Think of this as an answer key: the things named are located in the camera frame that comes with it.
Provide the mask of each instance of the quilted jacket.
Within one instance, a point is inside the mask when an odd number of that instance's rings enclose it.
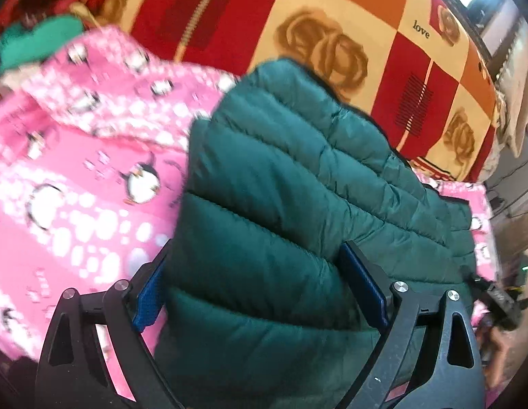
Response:
[[[192,126],[155,359],[194,409],[331,409],[379,338],[334,265],[341,243],[416,291],[457,290],[470,312],[470,218],[317,77],[264,63]]]

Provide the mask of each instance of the red square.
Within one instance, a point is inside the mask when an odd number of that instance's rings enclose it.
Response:
[[[134,38],[164,59],[175,56],[200,0],[145,0]],[[275,0],[211,0],[184,54],[184,61],[241,75],[246,72]]]
[[[424,157],[442,137],[457,87],[457,80],[431,64],[419,46],[397,32],[372,118],[394,148],[409,130],[400,153],[408,160]]]

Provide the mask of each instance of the black hatched pattern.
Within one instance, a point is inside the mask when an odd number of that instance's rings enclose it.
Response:
[[[428,105],[432,99],[429,90],[421,78],[410,75],[404,93],[398,105],[395,124],[408,131],[410,135],[419,137],[425,122]]]

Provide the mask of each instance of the metal screw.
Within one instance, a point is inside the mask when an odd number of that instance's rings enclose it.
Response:
[[[404,283],[404,281],[395,281],[395,289],[399,292],[406,292],[409,287],[406,283]]]
[[[456,302],[457,300],[459,300],[459,293],[457,291],[448,291],[448,297],[450,300],[453,300],[454,302]]]
[[[129,286],[129,281],[127,281],[127,280],[118,280],[115,283],[115,289],[117,291],[125,291],[128,286]]]
[[[63,298],[65,298],[66,300],[70,300],[72,297],[75,296],[75,290],[70,287],[69,289],[66,289],[64,292],[63,292]]]

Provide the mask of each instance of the blue gripper pad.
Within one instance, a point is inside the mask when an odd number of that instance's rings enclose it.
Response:
[[[145,327],[154,324],[158,314],[164,305],[164,297],[160,288],[160,274],[164,268],[162,262],[148,279],[145,287],[137,297],[137,312],[135,313],[132,323],[139,333],[143,332]]]
[[[389,326],[387,299],[368,272],[366,267],[369,262],[366,259],[363,261],[363,257],[364,255],[353,241],[343,243],[340,247],[336,265],[353,292],[368,324],[383,332]],[[385,272],[381,270],[380,274],[385,275]]]

